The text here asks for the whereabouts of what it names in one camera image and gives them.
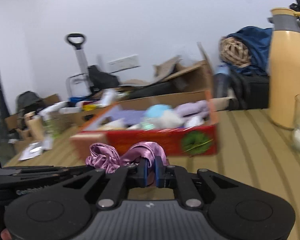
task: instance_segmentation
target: pink satin scrunchie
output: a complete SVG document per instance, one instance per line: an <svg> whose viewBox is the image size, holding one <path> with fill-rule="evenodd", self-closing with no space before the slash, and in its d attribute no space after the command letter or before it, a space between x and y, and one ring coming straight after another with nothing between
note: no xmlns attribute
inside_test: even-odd
<svg viewBox="0 0 300 240"><path fill-rule="evenodd" d="M107 144L94 143L90 146L91 156L87 157L86 164L95 168L103 168L106 173L113 173L120 166L133 162L138 163L140 157L149 160L149 168L154 165L154 158L160 156L163 165L167 165L166 155L162 147L156 142L139 142L121 157L117 150Z"/></svg>

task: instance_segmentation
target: yellow thermos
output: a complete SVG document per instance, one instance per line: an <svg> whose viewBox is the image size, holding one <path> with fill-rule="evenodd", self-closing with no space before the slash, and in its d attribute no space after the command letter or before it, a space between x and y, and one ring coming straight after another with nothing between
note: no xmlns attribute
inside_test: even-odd
<svg viewBox="0 0 300 240"><path fill-rule="evenodd" d="M294 97L300 94L300 12L274 8L271 13L269 114L275 124L293 128Z"/></svg>

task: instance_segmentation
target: wall socket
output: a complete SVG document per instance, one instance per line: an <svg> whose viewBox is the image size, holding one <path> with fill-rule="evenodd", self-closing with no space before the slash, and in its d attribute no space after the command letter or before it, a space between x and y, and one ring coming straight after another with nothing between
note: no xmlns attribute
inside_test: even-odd
<svg viewBox="0 0 300 240"><path fill-rule="evenodd" d="M117 60L108 62L108 65L111 73L118 72L124 69L140 67L138 55L119 58Z"/></svg>

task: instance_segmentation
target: red box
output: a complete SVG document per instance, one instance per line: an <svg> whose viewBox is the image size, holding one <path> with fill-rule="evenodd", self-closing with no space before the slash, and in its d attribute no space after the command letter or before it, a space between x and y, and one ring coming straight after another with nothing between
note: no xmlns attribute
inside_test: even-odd
<svg viewBox="0 0 300 240"><path fill-rule="evenodd" d="M173 108L190 102L207 100L209 119L202 126L165 130L111 130L97 131L96 128L115 108L146 110L155 104L167 104ZM86 122L81 131L70 139L78 149L80 157L90 155L89 146L94 142L107 143L123 155L132 145L142 141L154 141L162 146L167 156L193 156L216 154L218 150L217 113L207 91L168 94L118 102L105 113L98 114Z"/></svg>

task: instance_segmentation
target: table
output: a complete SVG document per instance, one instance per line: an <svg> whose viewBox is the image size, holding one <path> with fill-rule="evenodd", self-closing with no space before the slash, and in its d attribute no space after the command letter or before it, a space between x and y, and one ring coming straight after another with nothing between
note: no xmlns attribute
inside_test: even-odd
<svg viewBox="0 0 300 240"><path fill-rule="evenodd" d="M207 168L284 198L296 211L296 223L288 239L300 240L300 154L290 147L291 132L269 122L267 110L218 113L219 153L193 158L170 157L170 164L186 167L191 172ZM68 141L76 131L77 128L72 127L57 138L53 150L23 162L15 156L7 166L83 165ZM172 194L167 189L146 189L143 193L138 190L134 195L140 198L142 194L153 199Z"/></svg>

